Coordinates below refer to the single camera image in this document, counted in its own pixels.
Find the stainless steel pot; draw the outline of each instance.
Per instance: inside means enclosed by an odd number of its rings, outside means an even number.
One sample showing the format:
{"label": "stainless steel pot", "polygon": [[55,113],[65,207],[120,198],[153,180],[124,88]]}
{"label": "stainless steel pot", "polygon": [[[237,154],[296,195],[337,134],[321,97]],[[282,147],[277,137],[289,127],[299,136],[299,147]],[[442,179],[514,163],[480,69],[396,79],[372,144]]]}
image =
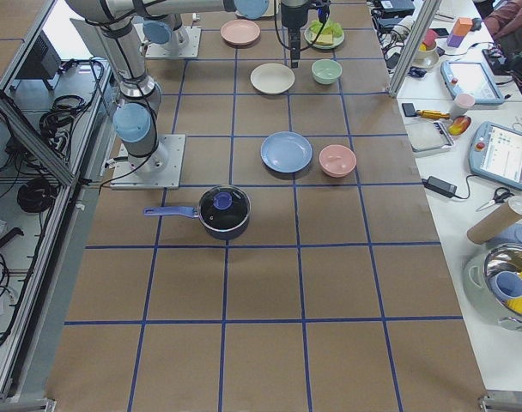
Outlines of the stainless steel pot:
{"label": "stainless steel pot", "polygon": [[211,236],[219,240],[230,240],[243,234],[247,228],[250,219],[250,199],[236,186],[220,185],[206,191],[197,207],[146,208],[143,214],[198,218]]}
{"label": "stainless steel pot", "polygon": [[503,270],[522,270],[522,245],[500,245],[473,257],[464,268],[465,294],[490,323],[522,332],[522,313],[509,309],[490,287],[490,278]]}

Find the blue pot handle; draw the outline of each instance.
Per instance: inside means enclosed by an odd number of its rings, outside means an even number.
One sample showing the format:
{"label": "blue pot handle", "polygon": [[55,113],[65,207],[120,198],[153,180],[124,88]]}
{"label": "blue pot handle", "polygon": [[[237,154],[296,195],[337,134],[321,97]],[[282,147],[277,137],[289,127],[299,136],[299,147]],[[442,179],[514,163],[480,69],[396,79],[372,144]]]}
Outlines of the blue pot handle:
{"label": "blue pot handle", "polygon": [[165,206],[160,208],[145,208],[145,216],[184,216],[195,219],[198,217],[198,210],[190,206]]}

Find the screen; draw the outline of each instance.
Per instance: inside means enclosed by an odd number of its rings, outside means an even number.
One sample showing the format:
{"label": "screen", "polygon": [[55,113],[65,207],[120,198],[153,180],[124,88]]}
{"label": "screen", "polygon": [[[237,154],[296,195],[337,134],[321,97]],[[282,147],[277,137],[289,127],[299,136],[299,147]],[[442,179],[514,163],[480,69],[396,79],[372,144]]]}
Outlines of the screen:
{"label": "screen", "polygon": [[454,63],[450,64],[453,76],[458,79],[458,86],[464,93],[472,94],[475,99],[496,99],[486,72],[480,64]]}
{"label": "screen", "polygon": [[481,169],[517,183],[522,182],[522,136],[492,126]]}

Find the pink plate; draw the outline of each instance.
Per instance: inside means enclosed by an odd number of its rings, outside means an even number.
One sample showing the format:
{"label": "pink plate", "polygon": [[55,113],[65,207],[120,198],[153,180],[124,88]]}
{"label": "pink plate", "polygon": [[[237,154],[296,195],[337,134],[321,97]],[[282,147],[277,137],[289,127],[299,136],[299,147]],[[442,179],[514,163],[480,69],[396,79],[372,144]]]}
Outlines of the pink plate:
{"label": "pink plate", "polygon": [[328,176],[342,178],[356,167],[356,156],[350,148],[341,144],[331,144],[322,149],[319,156],[320,166]]}
{"label": "pink plate", "polygon": [[231,45],[250,45],[260,34],[259,26],[249,20],[232,20],[221,27],[221,36]]}

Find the scissors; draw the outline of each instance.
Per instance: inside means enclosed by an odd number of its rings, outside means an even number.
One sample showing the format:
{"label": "scissors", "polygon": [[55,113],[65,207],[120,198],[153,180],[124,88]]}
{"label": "scissors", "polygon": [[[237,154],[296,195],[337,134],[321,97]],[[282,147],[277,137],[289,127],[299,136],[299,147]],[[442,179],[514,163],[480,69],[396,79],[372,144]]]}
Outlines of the scissors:
{"label": "scissors", "polygon": [[492,196],[492,199],[489,200],[488,202],[486,202],[476,211],[480,212],[481,210],[485,210],[491,206],[494,206],[495,204],[504,203],[511,196],[513,196],[513,194],[508,188],[500,186],[494,191],[494,195]]}

